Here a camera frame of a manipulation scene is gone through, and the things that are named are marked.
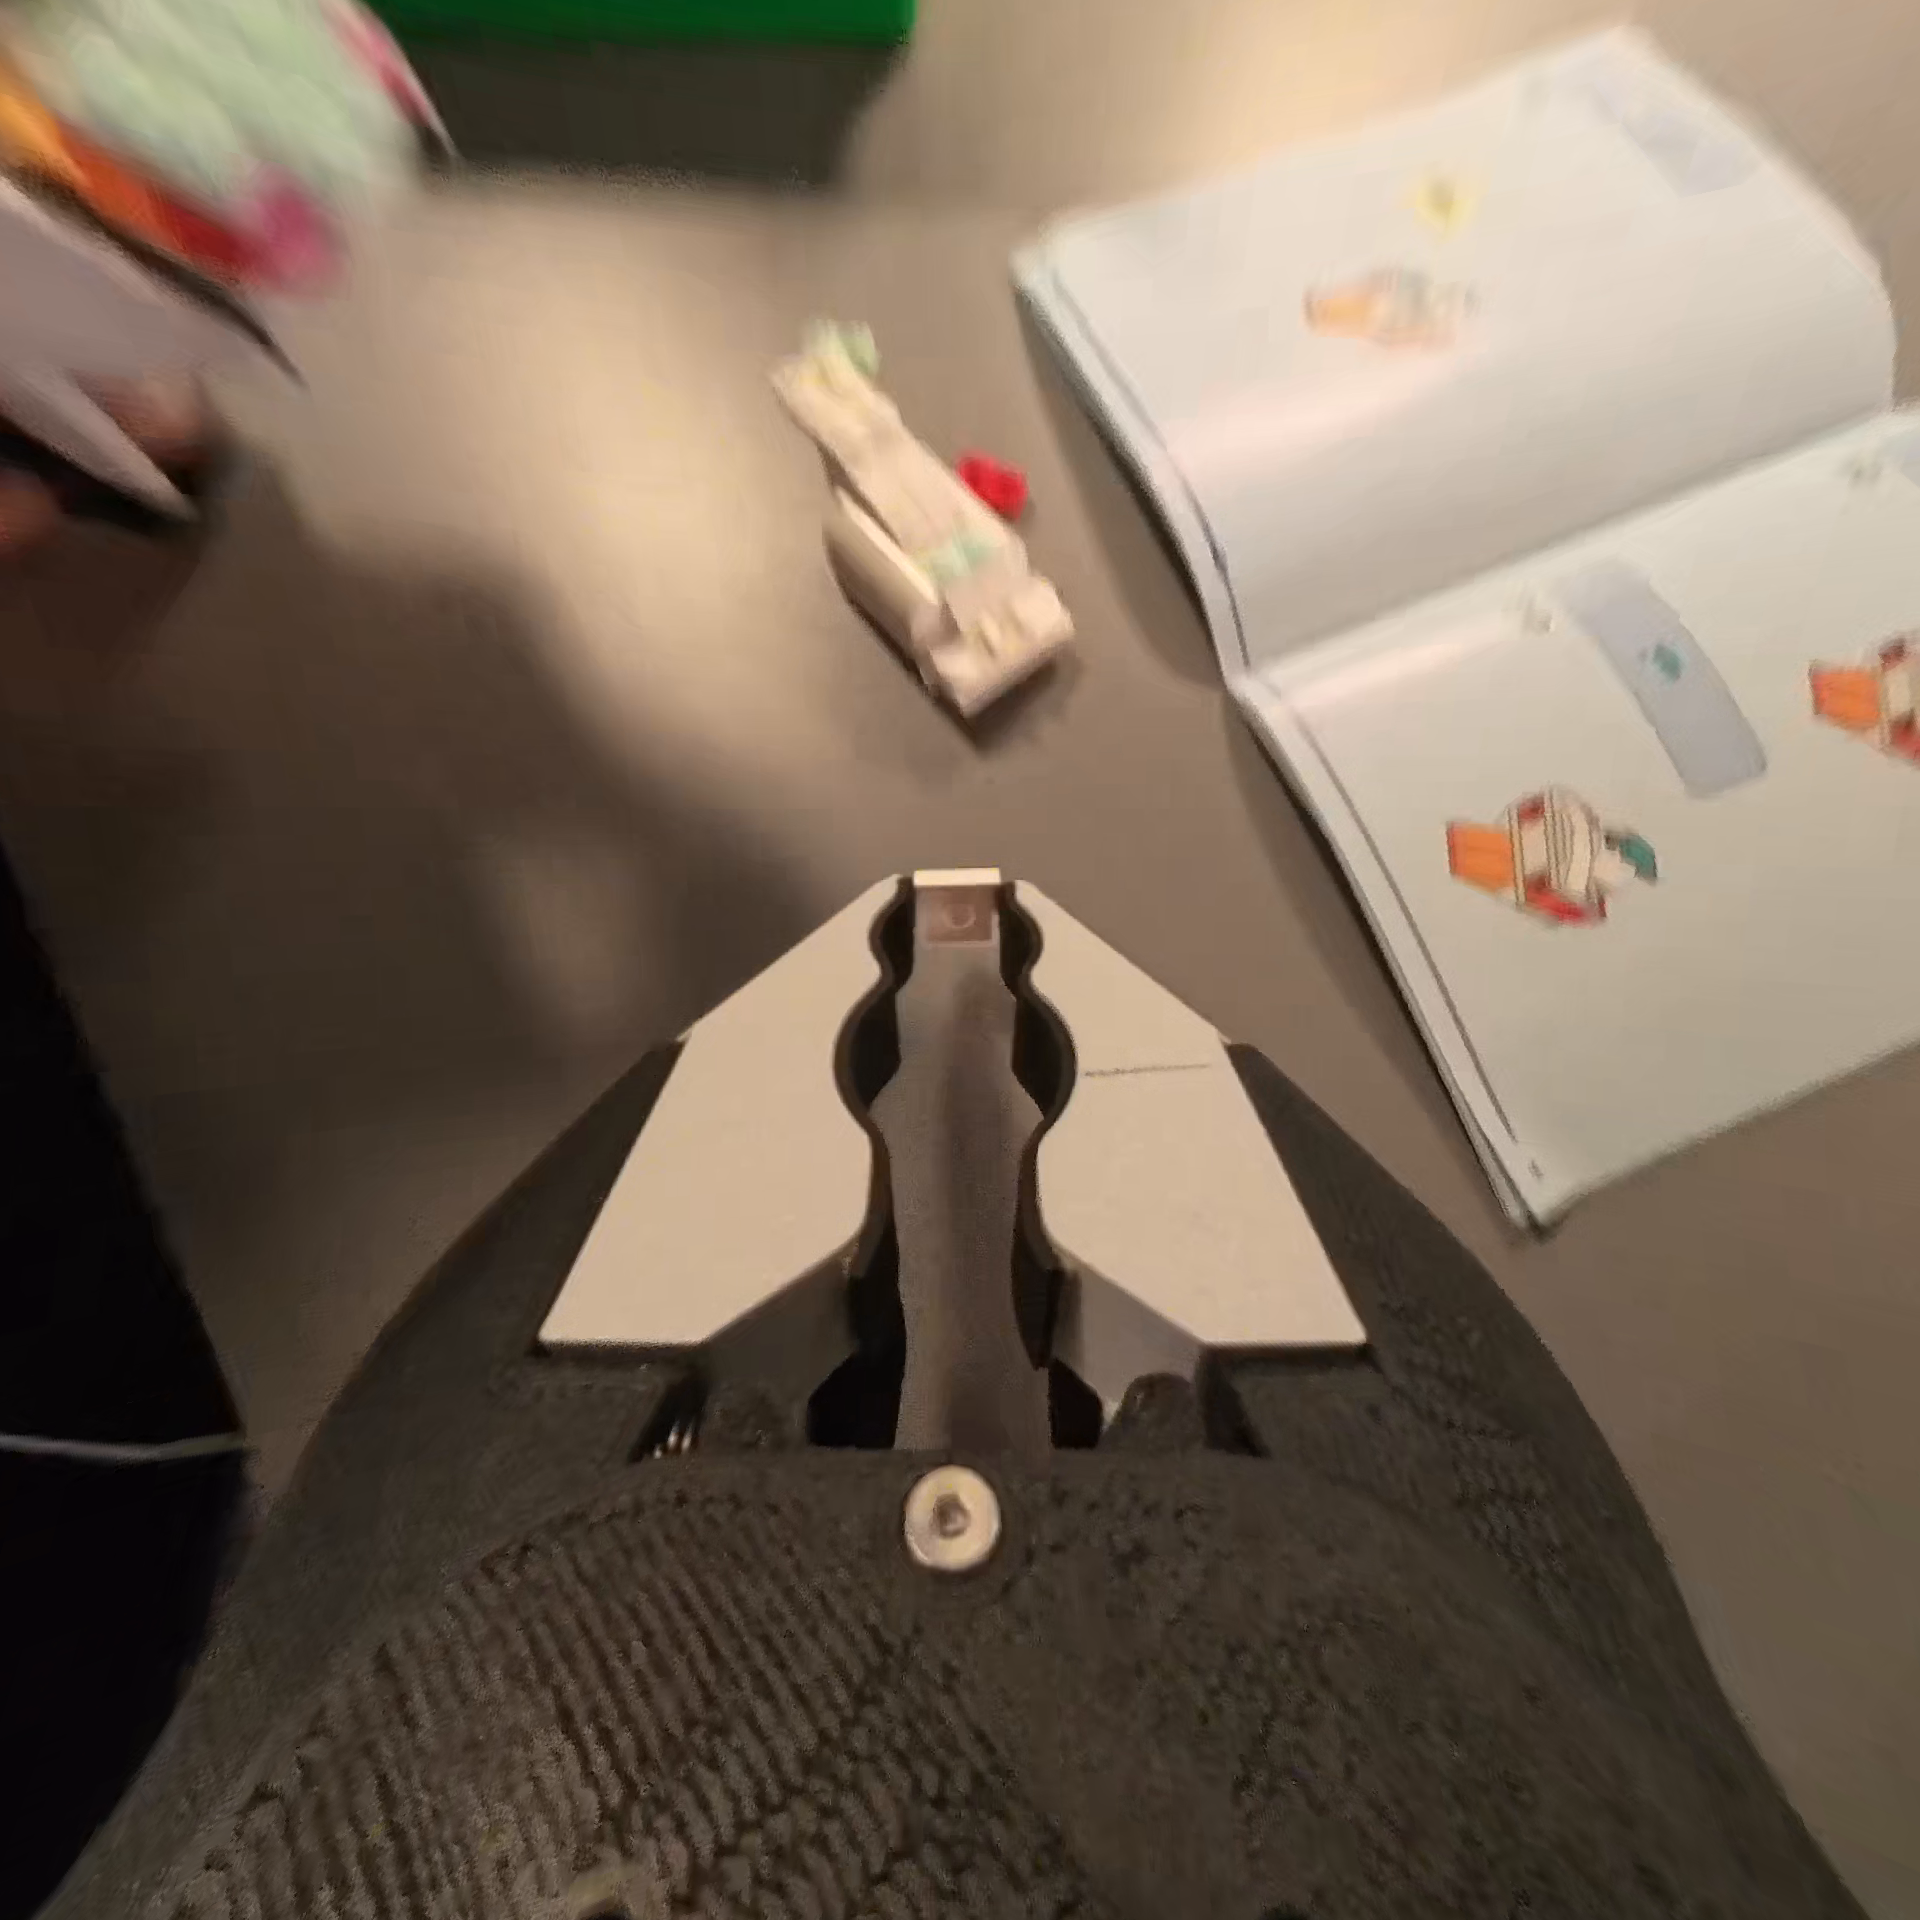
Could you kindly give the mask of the small lego bird model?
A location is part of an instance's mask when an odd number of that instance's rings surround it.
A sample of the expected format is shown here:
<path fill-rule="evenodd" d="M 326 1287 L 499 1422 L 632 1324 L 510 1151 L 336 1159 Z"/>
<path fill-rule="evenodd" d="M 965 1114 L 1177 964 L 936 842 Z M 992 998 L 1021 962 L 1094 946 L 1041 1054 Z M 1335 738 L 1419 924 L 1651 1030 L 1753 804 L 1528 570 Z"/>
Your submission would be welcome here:
<path fill-rule="evenodd" d="M 315 295 L 449 153 L 353 2 L 1 6 L 5 175 L 233 291 Z"/>

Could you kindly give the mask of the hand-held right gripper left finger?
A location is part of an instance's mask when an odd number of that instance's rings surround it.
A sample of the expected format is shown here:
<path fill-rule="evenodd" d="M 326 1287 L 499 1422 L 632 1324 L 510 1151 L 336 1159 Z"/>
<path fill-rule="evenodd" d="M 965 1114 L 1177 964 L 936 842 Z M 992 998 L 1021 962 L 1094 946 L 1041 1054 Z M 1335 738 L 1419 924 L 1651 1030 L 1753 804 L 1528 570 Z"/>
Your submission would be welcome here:
<path fill-rule="evenodd" d="M 675 1046 L 537 1332 L 561 1360 L 662 1360 L 705 1408 L 744 1387 L 827 1449 L 895 1443 L 905 1307 L 876 1102 L 902 1047 L 915 882 L 888 879 Z"/>

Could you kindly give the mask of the long white lego assembly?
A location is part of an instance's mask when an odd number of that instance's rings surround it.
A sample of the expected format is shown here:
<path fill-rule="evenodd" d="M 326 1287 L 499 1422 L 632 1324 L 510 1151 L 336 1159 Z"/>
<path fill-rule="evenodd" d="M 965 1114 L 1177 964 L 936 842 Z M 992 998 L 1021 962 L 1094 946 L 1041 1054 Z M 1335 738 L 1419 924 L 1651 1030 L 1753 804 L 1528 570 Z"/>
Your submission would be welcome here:
<path fill-rule="evenodd" d="M 822 462 L 822 539 L 849 603 L 965 723 L 1065 659 L 1071 616 L 996 515 L 902 420 L 873 335 L 813 323 L 771 372 L 785 418 Z"/>

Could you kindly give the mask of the green plastic bin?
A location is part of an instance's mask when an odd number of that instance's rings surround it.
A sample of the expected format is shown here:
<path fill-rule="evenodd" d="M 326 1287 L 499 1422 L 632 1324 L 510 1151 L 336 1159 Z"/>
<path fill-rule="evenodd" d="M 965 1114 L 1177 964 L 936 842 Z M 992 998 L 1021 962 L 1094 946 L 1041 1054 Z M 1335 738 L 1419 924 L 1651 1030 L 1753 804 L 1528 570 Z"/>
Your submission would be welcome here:
<path fill-rule="evenodd" d="M 367 2 L 401 40 L 893 49 L 917 2 Z"/>

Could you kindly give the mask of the person's left hand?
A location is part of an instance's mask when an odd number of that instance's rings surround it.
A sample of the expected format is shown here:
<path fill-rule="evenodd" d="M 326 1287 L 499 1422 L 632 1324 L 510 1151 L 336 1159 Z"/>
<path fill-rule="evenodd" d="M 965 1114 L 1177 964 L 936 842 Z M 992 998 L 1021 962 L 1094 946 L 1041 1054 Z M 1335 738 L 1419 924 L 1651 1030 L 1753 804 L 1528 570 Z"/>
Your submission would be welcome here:
<path fill-rule="evenodd" d="M 229 447 L 204 388 L 187 382 L 144 382 L 97 388 L 96 400 L 187 500 L 187 519 L 109 487 L 72 466 L 9 417 L 1 420 L 1 560 L 25 560 L 63 529 L 111 529 L 135 538 L 185 538 L 200 515 Z"/>

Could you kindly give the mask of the open lego instruction booklet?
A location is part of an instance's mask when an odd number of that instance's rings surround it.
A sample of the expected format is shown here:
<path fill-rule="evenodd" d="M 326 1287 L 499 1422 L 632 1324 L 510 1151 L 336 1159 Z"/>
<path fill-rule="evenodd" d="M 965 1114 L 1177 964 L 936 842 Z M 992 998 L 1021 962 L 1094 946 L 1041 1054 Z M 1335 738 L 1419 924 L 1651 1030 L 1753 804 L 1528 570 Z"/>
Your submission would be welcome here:
<path fill-rule="evenodd" d="M 1915 1047 L 1915 408 L 1750 121 L 1599 32 L 1012 278 L 1515 1220 Z"/>

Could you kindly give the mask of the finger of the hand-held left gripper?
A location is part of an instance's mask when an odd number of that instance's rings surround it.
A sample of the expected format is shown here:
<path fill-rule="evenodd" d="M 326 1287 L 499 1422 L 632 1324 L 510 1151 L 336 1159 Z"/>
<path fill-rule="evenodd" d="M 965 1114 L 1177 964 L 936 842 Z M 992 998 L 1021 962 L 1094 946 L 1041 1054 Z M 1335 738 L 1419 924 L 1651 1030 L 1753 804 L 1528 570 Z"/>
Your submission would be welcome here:
<path fill-rule="evenodd" d="M 301 382 L 244 295 L 71 199 L 1 183 L 1 393 L 19 438 L 116 500 L 192 521 L 190 494 L 104 412 L 97 388 L 247 363 Z"/>

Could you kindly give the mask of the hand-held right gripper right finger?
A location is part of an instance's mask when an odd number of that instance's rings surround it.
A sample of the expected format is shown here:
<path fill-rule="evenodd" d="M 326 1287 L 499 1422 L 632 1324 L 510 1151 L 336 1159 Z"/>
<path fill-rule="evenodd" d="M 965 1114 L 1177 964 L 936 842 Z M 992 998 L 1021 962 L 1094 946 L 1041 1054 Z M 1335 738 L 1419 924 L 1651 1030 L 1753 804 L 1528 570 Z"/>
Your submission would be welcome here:
<path fill-rule="evenodd" d="M 1349 1360 L 1369 1336 L 1231 1046 L 1021 881 L 998 888 L 1012 1072 L 1037 1127 L 1015 1190 L 1015 1326 L 1055 1449 L 1092 1449 L 1145 1380 Z"/>

